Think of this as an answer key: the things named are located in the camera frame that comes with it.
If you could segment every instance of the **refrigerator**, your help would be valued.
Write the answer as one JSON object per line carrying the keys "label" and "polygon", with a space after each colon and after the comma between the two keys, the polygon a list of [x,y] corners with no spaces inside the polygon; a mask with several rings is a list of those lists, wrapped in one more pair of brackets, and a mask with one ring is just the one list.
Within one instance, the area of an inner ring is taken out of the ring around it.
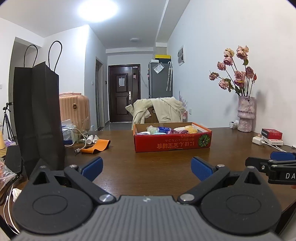
{"label": "refrigerator", "polygon": [[173,81],[170,90],[170,84],[167,88],[168,82],[168,68],[169,64],[163,64],[164,69],[157,73],[154,69],[159,65],[159,63],[149,63],[149,99],[152,98],[162,98],[162,97],[172,97],[173,96]]}

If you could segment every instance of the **metal screw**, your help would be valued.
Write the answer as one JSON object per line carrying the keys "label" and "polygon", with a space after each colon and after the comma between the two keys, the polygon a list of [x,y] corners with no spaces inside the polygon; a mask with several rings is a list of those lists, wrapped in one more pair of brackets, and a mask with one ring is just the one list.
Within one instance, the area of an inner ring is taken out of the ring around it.
{"label": "metal screw", "polygon": [[194,200],[194,196],[190,193],[185,193],[180,196],[180,199],[184,202],[190,202]]}
{"label": "metal screw", "polygon": [[111,202],[113,201],[114,197],[110,194],[104,194],[99,197],[100,201],[102,202]]}

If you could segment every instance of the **tripod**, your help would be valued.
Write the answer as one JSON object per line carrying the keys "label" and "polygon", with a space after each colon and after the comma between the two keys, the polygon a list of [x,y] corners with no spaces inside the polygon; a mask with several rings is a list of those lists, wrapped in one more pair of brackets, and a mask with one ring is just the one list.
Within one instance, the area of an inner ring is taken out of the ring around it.
{"label": "tripod", "polygon": [[11,125],[10,125],[10,122],[9,122],[9,118],[8,118],[8,115],[6,113],[6,111],[8,110],[9,112],[11,112],[8,107],[12,105],[11,102],[9,103],[6,103],[6,107],[3,107],[3,110],[4,110],[4,118],[3,118],[3,127],[2,127],[2,135],[4,134],[4,126],[6,124],[6,128],[7,128],[7,135],[8,135],[8,139],[11,140],[11,141],[14,141],[14,137],[13,137],[13,132],[12,132],[12,129],[11,129]]}

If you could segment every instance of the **orange strap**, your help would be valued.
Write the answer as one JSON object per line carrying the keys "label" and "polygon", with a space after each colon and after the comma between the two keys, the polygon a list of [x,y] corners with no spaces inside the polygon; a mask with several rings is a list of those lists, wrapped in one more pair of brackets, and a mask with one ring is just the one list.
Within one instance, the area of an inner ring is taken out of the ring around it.
{"label": "orange strap", "polygon": [[98,139],[96,144],[94,144],[92,147],[87,149],[83,148],[83,149],[80,149],[80,151],[84,153],[90,153],[90,154],[93,154],[95,150],[104,151],[105,149],[108,148],[110,142],[111,142],[110,140]]}

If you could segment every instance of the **red box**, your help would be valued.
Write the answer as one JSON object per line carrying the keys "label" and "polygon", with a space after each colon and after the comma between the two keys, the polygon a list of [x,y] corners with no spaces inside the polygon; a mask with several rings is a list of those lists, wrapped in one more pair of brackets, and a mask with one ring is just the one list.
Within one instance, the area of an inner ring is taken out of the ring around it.
{"label": "red box", "polygon": [[283,133],[274,129],[262,129],[261,135],[263,135],[267,139],[276,139],[276,140],[281,140],[283,137]]}
{"label": "red box", "polygon": [[[195,134],[167,134],[167,135],[137,135],[139,132],[147,131],[147,127],[177,127],[193,126],[198,130]],[[184,123],[150,123],[135,124],[133,138],[136,152],[185,150],[196,148],[207,148],[211,145],[212,131],[194,122]]]}

